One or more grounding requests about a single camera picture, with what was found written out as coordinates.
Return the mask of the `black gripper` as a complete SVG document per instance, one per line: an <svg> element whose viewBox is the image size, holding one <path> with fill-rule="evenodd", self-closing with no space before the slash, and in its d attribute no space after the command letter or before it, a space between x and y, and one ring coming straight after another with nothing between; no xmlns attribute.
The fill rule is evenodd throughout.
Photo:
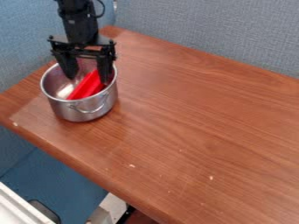
<svg viewBox="0 0 299 224"><path fill-rule="evenodd" d="M101 12L96 13L92 0L54 0L57 14L62 22L65 35L49 36L50 52L58 62L61 71L73 80L78 72L76 58L89 56L97 59L97 72L102 84L108 84L116 60L116 42L98 34L98 19L105 14L102 0Z"/></svg>

